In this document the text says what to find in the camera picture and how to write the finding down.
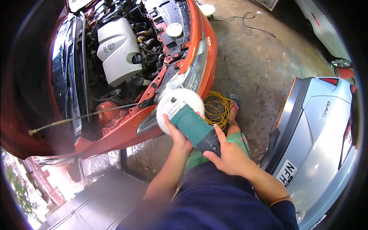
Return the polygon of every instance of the navy blue shirt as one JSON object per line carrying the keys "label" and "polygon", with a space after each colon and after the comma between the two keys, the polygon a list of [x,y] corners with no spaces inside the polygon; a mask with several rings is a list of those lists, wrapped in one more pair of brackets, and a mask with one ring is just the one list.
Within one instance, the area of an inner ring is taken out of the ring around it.
{"label": "navy blue shirt", "polygon": [[299,229],[295,207],[280,201],[270,208],[259,201],[249,181],[219,171],[212,162],[184,176],[177,196],[162,207],[139,205],[118,225],[125,229]]}

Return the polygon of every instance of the orange car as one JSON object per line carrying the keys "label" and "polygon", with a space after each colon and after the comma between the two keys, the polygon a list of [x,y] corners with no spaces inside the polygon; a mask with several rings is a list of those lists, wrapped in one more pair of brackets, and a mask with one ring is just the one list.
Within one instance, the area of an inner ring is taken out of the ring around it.
{"label": "orange car", "polygon": [[217,41],[195,2],[129,2],[95,0],[75,12],[67,4],[59,16],[48,12],[49,20],[37,8],[30,13],[1,78],[4,149],[73,171],[78,159],[161,135],[156,105],[167,91],[188,88],[204,99],[214,80]]}

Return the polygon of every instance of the hand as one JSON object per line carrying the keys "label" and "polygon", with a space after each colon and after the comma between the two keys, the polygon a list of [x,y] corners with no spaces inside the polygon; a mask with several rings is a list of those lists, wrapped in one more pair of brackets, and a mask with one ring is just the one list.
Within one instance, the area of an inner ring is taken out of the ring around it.
{"label": "hand", "polygon": [[226,141],[226,136],[218,125],[214,125],[214,128],[220,141],[221,158],[210,151],[205,151],[203,155],[212,161],[218,170],[231,176],[242,176],[249,179],[255,166],[258,166],[247,157],[237,144]]}
{"label": "hand", "polygon": [[174,141],[174,147],[178,148],[178,149],[182,149],[185,152],[187,152],[188,154],[193,150],[193,145],[192,143],[184,136],[184,134],[182,132],[180,132],[180,130],[178,130],[168,119],[166,114],[163,114],[163,119],[165,120],[165,124],[168,127],[170,133],[171,133],[171,138]]}

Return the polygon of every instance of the headlight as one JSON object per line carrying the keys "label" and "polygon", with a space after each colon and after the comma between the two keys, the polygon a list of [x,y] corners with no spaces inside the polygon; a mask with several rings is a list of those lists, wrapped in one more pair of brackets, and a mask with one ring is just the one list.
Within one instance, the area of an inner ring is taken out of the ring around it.
{"label": "headlight", "polygon": [[[198,92],[199,86],[203,79],[204,70],[207,65],[207,39],[199,41],[197,54],[189,66],[189,68],[179,75],[179,70],[168,80],[165,85],[160,86],[157,89],[157,96],[155,102],[158,103],[161,98],[173,89],[183,88],[190,89],[194,92]],[[154,109],[139,125],[137,128],[137,135],[147,132],[151,129],[158,127],[156,120],[156,109]]]}

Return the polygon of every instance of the green shorts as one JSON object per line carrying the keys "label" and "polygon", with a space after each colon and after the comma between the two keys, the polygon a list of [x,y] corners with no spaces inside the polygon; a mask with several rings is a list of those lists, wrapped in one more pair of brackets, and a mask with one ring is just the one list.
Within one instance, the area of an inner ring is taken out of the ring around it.
{"label": "green shorts", "polygon": [[[241,150],[243,150],[244,154],[246,154],[247,157],[250,159],[249,145],[248,145],[247,139],[245,138],[244,134],[242,137],[239,132],[235,132],[231,134],[230,136],[228,136],[226,140],[228,143],[233,142],[237,144],[241,148]],[[207,161],[209,160],[205,158],[198,149],[193,149],[193,151],[189,154],[187,158],[187,162],[185,164],[185,172]]]}

